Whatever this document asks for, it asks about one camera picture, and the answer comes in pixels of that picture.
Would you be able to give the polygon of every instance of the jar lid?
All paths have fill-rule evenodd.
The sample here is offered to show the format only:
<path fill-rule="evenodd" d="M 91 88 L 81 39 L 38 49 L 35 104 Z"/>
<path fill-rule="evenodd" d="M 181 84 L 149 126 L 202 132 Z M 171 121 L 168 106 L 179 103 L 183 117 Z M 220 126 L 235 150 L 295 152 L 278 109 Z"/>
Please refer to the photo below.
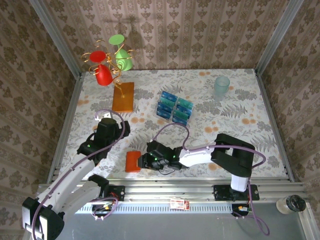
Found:
<path fill-rule="evenodd" d="M 286 199 L 285 203 L 288 206 L 288 208 L 293 212 L 302 212 L 306 209 L 307 206 L 306 201 L 298 195 L 289 196 Z"/>

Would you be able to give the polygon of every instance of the tabletop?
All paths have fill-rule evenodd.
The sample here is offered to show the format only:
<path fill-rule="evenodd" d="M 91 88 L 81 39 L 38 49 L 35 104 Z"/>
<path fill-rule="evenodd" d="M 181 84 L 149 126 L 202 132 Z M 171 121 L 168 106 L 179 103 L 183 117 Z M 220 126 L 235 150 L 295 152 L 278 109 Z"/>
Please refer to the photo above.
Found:
<path fill-rule="evenodd" d="M 229 91 L 222 101 L 213 99 L 213 85 L 218 76 L 230 79 Z M 265 164 L 252 171 L 253 177 L 286 177 L 286 171 L 276 144 L 267 110 L 253 69 L 206 70 L 132 70 L 123 72 L 123 82 L 134 82 L 134 110 L 121 113 L 129 121 L 131 133 L 112 147 L 106 159 L 100 161 L 84 179 L 92 174 L 105 178 L 162 177 L 158 171 L 141 169 L 138 173 L 125 172 L 128 151 L 144 154 L 149 142 L 167 123 L 154 116 L 162 91 L 193 102 L 194 109 L 188 122 L 190 137 L 186 146 L 195 147 L 214 143 L 218 133 L 225 133 L 251 143 L 266 156 Z M 100 86 L 96 77 L 85 74 L 75 110 L 70 134 L 60 171 L 72 161 L 77 149 L 97 128 L 96 111 L 111 109 L 114 86 Z M 167 147 L 182 145 L 187 133 L 180 126 L 169 126 L 157 140 Z M 253 161 L 261 161 L 254 155 Z M 229 178 L 230 173 L 215 163 L 197 164 L 175 171 L 166 177 Z"/>

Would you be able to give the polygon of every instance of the clear plastic cup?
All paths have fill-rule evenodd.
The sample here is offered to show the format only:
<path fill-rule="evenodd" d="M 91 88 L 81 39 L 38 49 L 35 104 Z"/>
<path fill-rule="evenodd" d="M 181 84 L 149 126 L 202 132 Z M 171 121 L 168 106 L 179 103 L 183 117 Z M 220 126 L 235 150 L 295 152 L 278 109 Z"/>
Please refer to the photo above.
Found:
<path fill-rule="evenodd" d="M 221 101 L 229 90 L 230 80 L 226 76 L 218 76 L 213 86 L 214 99 Z"/>

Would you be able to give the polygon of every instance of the wallpaper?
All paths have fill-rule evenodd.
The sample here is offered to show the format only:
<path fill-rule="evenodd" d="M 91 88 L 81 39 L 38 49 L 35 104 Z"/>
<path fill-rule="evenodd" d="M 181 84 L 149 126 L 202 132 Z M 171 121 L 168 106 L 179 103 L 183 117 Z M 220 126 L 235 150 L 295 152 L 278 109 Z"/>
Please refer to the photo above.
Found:
<path fill-rule="evenodd" d="M 45 0 L 82 71 L 98 39 L 126 37 L 134 69 L 255 68 L 287 0 Z M 110 52 L 116 49 L 109 46 Z"/>
<path fill-rule="evenodd" d="M 262 75 L 291 168 L 320 226 L 320 1 L 305 0 Z"/>
<path fill-rule="evenodd" d="M 21 239 L 22 202 L 45 183 L 75 80 L 32 6 L 0 0 L 0 239 Z"/>

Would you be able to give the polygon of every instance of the wooden base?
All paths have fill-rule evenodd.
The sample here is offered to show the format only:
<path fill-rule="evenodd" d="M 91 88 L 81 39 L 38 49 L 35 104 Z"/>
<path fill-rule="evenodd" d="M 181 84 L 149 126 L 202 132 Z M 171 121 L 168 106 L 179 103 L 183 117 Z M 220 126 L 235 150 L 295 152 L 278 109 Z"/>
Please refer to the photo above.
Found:
<path fill-rule="evenodd" d="M 119 86 L 121 87 L 124 97 L 120 89 L 114 86 L 112 110 L 117 113 L 132 113 L 134 111 L 135 83 L 124 82 Z"/>

